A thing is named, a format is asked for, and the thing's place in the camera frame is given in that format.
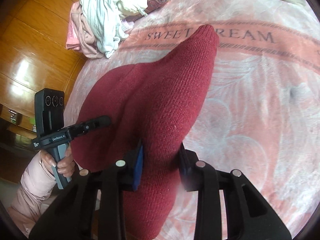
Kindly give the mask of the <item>pink jacket left forearm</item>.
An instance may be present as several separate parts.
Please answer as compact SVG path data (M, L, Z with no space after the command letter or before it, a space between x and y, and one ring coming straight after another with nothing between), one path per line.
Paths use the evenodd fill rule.
M55 184L55 177L44 165L41 154L37 153L23 172L20 187L7 208L9 216L25 237L29 236L42 215L41 205L50 197Z

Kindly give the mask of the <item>person's left hand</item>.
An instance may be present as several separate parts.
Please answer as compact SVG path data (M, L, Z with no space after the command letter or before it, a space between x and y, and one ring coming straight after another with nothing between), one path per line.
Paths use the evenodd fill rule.
M65 151L65 157L61 159L58 163L54 158L45 150L40 151L41 160L45 168L53 174L52 167L57 168L57 172L64 177L71 177L75 170L75 162L72 155L71 146L68 146Z

